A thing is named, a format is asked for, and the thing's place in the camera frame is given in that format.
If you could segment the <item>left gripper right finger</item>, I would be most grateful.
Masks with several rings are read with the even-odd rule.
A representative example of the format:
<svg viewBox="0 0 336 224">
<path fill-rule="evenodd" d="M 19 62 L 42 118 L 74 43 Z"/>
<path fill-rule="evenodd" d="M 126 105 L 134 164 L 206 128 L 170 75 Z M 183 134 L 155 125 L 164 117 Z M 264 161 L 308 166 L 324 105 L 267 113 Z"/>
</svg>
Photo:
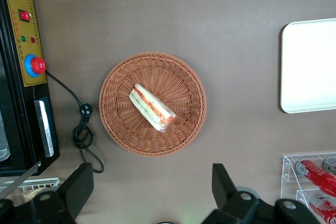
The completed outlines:
<svg viewBox="0 0 336 224">
<path fill-rule="evenodd" d="M 223 164 L 213 164 L 212 193 L 217 205 L 204 220 L 212 223 L 253 223 L 259 200 L 246 190 L 238 190 Z"/>
</svg>

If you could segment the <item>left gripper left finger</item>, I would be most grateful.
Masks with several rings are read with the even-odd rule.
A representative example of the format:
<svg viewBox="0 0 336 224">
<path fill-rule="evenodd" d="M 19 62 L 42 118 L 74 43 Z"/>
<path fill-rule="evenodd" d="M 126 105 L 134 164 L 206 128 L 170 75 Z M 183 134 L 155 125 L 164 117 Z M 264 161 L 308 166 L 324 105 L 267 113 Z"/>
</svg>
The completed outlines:
<svg viewBox="0 0 336 224">
<path fill-rule="evenodd" d="M 30 201 L 33 223 L 75 223 L 93 188 L 92 164 L 82 163 L 58 189 Z"/>
</svg>

